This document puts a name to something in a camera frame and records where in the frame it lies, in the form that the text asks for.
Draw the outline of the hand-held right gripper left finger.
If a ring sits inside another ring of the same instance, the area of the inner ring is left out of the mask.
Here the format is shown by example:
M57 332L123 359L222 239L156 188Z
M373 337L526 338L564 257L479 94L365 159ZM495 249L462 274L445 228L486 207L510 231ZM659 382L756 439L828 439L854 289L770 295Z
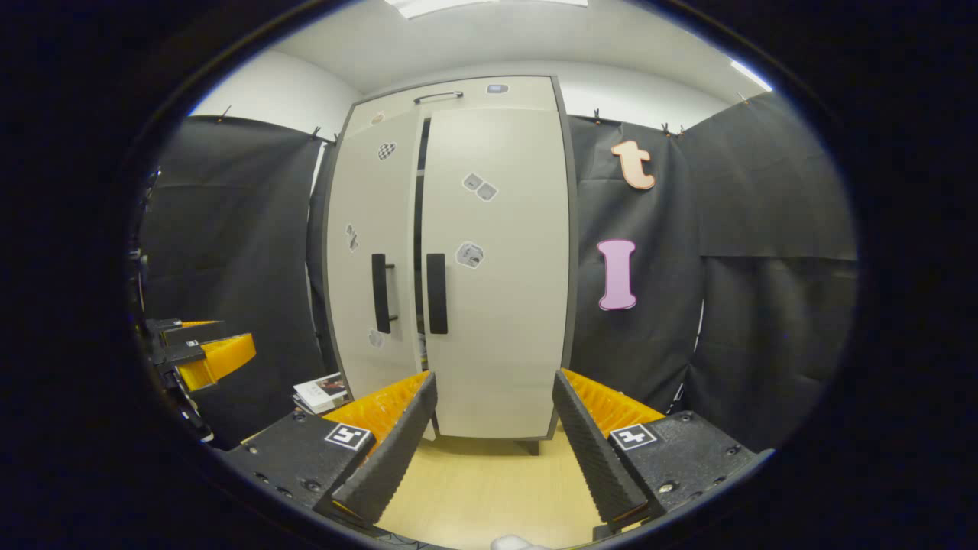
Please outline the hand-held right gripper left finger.
M290 412L224 459L297 506L369 528L398 491L437 401L436 377L420 372L322 416Z

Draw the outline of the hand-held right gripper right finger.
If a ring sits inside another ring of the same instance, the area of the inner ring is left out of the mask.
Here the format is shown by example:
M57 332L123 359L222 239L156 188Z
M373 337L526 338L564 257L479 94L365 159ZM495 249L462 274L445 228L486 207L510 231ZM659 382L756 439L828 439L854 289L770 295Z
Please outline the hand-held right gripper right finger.
M556 373L552 398L599 533L684 512L746 480L773 454L753 451L698 412L665 415L566 369Z

